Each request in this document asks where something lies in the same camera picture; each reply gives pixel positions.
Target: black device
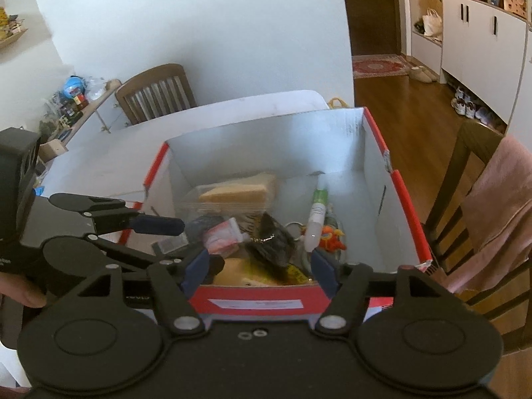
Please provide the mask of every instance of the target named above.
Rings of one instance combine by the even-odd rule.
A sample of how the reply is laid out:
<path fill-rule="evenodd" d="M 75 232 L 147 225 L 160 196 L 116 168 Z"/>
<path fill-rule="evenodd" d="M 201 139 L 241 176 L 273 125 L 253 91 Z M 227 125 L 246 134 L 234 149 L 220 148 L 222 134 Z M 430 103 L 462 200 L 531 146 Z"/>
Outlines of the black device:
<path fill-rule="evenodd" d="M 125 228 L 179 235 L 182 221 L 116 199 L 35 197 L 37 136 L 5 132 L 10 233 L 0 271 L 59 298 L 18 334 L 34 386 L 27 398 L 495 397 L 486 384 L 502 353 L 498 332 L 417 269 L 375 273 L 315 250 L 312 272 L 331 299 L 324 313 L 200 315 L 188 299 L 209 273 L 202 245 L 168 258 L 98 237 Z M 363 322 L 371 297 L 394 305 Z"/>

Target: orange toy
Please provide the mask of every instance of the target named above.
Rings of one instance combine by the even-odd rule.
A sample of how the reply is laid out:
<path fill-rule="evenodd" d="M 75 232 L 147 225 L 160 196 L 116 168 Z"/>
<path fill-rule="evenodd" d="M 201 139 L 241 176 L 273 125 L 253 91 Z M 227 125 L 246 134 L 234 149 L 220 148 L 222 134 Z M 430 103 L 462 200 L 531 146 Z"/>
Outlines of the orange toy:
<path fill-rule="evenodd" d="M 334 253 L 338 249 L 347 249 L 347 247 L 340 241 L 340 237 L 342 235 L 344 235 L 344 233 L 341 230 L 329 225 L 325 225 L 321 231 L 319 247 L 325 249 L 329 253 Z"/>

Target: yellow bag handle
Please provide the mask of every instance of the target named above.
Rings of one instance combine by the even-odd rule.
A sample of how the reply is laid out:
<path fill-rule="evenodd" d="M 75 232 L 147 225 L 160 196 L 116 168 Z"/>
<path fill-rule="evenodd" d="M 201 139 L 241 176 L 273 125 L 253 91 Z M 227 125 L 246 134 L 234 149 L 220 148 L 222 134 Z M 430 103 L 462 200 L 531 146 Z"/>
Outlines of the yellow bag handle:
<path fill-rule="evenodd" d="M 337 100 L 340 102 L 340 106 L 334 106 L 334 101 Z M 337 109 L 337 108 L 349 108 L 349 105 L 344 102 L 340 97 L 333 97 L 331 100 L 327 102 L 327 105 L 329 105 L 330 109 Z"/>

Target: open box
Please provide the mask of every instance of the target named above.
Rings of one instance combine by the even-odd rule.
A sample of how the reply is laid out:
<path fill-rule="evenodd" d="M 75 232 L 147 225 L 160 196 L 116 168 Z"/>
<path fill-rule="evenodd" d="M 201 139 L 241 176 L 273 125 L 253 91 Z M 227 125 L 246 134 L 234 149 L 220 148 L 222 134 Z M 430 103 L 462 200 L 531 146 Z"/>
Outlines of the open box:
<path fill-rule="evenodd" d="M 180 200 L 195 186 L 260 172 L 278 179 L 270 214 L 280 223 L 308 220 L 317 172 L 345 232 L 347 263 L 374 271 L 430 263 L 430 251 L 398 171 L 366 108 L 272 116 L 198 130 L 169 139 L 145 180 L 141 210 L 187 219 Z M 126 231 L 127 246 L 153 253 L 164 237 Z M 318 285 L 201 286 L 191 299 L 201 314 L 296 315 L 321 313 L 328 299 Z M 389 304 L 373 299 L 370 306 Z"/>

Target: dark brown door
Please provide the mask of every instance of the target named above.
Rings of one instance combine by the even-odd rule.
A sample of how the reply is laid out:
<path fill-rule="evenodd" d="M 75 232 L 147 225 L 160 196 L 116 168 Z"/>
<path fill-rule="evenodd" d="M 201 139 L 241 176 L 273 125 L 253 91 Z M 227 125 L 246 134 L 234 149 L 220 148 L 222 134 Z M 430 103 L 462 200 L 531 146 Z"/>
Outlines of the dark brown door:
<path fill-rule="evenodd" d="M 397 0 L 345 0 L 352 55 L 398 54 Z"/>

